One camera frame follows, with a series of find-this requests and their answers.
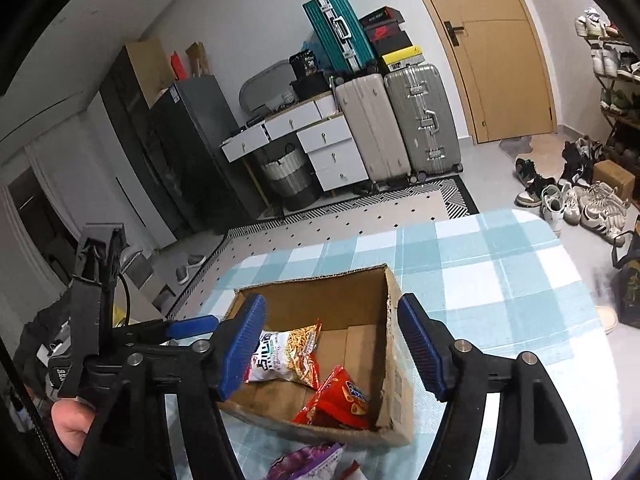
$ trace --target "laundry basket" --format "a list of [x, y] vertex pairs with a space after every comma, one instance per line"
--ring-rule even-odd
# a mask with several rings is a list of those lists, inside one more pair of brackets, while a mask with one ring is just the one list
[[306, 156], [299, 148], [264, 164], [262, 170], [271, 189], [282, 197], [284, 207], [289, 211], [308, 207], [320, 197], [318, 183], [312, 177]]

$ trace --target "blue and white plaid tablecloth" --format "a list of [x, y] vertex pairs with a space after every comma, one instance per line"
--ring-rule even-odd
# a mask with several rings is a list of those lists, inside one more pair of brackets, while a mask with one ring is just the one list
[[[252, 256], [220, 278], [201, 314], [224, 316], [235, 288], [383, 263], [402, 291], [413, 292], [455, 338], [501, 356], [535, 352], [573, 419], [593, 479], [611, 478], [621, 463], [622, 428], [609, 345], [569, 255], [548, 225], [528, 212], [499, 210]], [[344, 466], [358, 460], [369, 480], [417, 478], [444, 412], [424, 390], [413, 363], [408, 365], [414, 441], [395, 449], [346, 448]], [[491, 394], [472, 478], [486, 478], [497, 411], [498, 394]], [[171, 401], [168, 412], [175, 412]], [[261, 478], [273, 460], [302, 446], [223, 416], [248, 479]], [[178, 477], [188, 478], [184, 452], [177, 453], [177, 464]]]

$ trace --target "wooden door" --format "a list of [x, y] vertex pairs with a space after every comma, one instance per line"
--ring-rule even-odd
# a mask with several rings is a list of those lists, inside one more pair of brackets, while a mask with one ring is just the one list
[[456, 82], [478, 142], [555, 130], [546, 65], [521, 0], [424, 2], [462, 76]]

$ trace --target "beige slipper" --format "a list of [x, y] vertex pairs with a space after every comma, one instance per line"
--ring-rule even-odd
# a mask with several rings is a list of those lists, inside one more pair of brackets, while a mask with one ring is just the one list
[[598, 316], [604, 329], [604, 333], [608, 334], [618, 325], [618, 315], [612, 306], [597, 306]]

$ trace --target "teal suitcase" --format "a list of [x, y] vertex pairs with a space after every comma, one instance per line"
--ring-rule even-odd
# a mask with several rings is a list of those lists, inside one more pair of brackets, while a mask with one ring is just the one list
[[375, 61], [367, 35], [348, 0], [311, 0], [302, 7], [334, 70], [359, 72]]

